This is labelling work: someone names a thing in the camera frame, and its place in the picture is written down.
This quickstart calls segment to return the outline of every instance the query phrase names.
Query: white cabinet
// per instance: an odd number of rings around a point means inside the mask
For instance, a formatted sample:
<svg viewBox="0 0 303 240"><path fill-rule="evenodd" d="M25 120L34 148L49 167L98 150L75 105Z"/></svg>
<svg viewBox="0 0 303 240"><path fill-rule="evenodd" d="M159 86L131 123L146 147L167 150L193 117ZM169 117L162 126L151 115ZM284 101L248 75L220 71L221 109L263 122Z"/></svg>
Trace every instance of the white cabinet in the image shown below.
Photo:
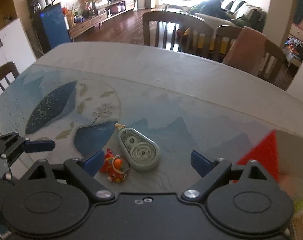
<svg viewBox="0 0 303 240"><path fill-rule="evenodd" d="M19 73L36 61L20 19L12 21L0 30L0 52L5 56L4 63L13 61Z"/></svg>

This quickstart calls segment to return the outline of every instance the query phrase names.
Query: orange bead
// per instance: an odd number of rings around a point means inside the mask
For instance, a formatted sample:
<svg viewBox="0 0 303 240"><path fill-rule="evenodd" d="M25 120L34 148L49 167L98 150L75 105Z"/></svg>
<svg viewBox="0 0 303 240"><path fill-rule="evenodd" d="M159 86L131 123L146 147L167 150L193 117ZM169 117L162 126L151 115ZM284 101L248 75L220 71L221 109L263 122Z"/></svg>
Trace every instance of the orange bead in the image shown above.
<svg viewBox="0 0 303 240"><path fill-rule="evenodd" d="M116 159L114 161L114 166L117 170L120 170L121 169L121 165L123 164L123 161L121 159Z"/></svg>

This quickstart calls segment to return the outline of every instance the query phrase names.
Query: red toy keychain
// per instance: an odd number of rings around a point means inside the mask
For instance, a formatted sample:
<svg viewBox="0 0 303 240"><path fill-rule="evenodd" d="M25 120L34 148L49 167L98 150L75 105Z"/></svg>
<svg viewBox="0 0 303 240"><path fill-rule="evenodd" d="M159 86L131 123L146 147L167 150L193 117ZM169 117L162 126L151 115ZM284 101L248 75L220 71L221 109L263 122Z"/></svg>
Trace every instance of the red toy keychain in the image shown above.
<svg viewBox="0 0 303 240"><path fill-rule="evenodd" d="M105 154L105 162L99 170L102 173L108 173L108 180L114 182L124 182L128 174L129 164L119 155L114 155L109 148Z"/></svg>

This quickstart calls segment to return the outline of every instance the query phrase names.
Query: blue mini fridge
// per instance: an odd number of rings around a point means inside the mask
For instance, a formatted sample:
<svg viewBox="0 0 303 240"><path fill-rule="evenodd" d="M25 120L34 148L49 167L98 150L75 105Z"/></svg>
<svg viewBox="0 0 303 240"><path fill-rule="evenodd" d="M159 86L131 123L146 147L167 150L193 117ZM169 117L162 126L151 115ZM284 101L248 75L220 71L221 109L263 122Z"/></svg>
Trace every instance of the blue mini fridge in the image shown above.
<svg viewBox="0 0 303 240"><path fill-rule="evenodd" d="M62 43L70 42L60 3L47 6L44 10L37 11L31 17L44 53Z"/></svg>

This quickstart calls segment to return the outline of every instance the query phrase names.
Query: cabinet drawer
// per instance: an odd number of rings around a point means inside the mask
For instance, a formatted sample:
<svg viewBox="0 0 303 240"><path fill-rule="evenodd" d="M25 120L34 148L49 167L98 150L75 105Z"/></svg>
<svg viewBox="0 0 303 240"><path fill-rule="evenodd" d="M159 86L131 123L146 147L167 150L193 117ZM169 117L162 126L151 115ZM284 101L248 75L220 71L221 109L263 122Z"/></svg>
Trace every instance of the cabinet drawer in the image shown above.
<svg viewBox="0 0 303 240"><path fill-rule="evenodd" d="M82 32L84 32L85 30L89 29L91 26L90 21L81 23L79 26L76 26L72 29L69 30L71 37L75 37L79 34L81 34Z"/></svg>
<svg viewBox="0 0 303 240"><path fill-rule="evenodd" d="M126 0L126 5L129 5L130 3L133 3L134 0Z"/></svg>
<svg viewBox="0 0 303 240"><path fill-rule="evenodd" d="M101 15L96 16L95 18L91 19L91 25L95 25L99 22L101 22L102 20L107 18L107 13L103 13Z"/></svg>
<svg viewBox="0 0 303 240"><path fill-rule="evenodd" d="M130 9L134 9L134 8L135 8L135 4L134 3L126 5L126 10L130 10Z"/></svg>

